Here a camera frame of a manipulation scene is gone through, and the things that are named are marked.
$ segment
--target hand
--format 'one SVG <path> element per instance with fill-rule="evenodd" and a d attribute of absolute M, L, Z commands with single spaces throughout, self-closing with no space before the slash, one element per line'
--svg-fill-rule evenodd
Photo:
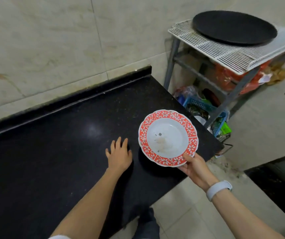
<path fill-rule="evenodd" d="M 178 169 L 188 175 L 193 183 L 205 192 L 207 192 L 212 185 L 219 182 L 200 155 L 195 153 L 194 157 L 191 157 L 188 154 L 184 154 L 183 158 L 187 163 L 178 167 Z"/>
<path fill-rule="evenodd" d="M 121 146 L 121 137 L 112 141 L 110 145 L 111 152 L 109 153 L 108 148 L 106 148 L 106 156 L 108 158 L 108 169 L 115 172 L 119 177 L 122 173 L 128 169 L 132 162 L 132 152 L 129 150 L 127 152 L 128 138 L 126 138 Z"/>

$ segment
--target white sleeve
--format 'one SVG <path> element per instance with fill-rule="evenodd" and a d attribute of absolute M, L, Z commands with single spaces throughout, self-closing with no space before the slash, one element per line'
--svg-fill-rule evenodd
<path fill-rule="evenodd" d="M 58 236 L 50 237 L 49 239 L 70 239 L 70 238 L 67 236 L 58 235 Z"/>

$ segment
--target smartwatch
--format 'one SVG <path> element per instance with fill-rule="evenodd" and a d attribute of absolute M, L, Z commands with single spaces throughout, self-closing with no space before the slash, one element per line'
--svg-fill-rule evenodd
<path fill-rule="evenodd" d="M 230 191 L 232 191 L 232 185 L 226 180 L 220 181 L 220 182 L 212 185 L 210 187 L 210 189 L 208 189 L 208 191 L 206 192 L 206 197 L 211 202 L 213 196 L 217 192 L 219 192 L 220 190 L 223 190 L 223 189 L 229 189 Z"/>

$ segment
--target wire shelf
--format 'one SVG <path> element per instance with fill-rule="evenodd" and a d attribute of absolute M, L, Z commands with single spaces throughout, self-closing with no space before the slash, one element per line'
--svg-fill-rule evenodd
<path fill-rule="evenodd" d="M 209 40 L 194 31 L 191 25 L 192 19 L 186 20 L 173 25 L 168 32 L 238 75 L 285 52 L 285 27 L 275 26 L 277 37 L 266 45 L 239 47 Z"/>

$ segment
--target person's left hand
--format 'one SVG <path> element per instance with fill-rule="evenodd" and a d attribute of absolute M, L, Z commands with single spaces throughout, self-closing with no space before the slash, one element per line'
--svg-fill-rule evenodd
<path fill-rule="evenodd" d="M 121 146 L 121 137 L 112 141 L 110 145 L 111 152 L 109 153 L 108 148 L 106 148 L 106 156 L 108 158 L 108 169 L 115 172 L 118 176 L 128 169 L 132 162 L 132 152 L 129 150 L 127 152 L 128 138 L 126 138 Z"/>

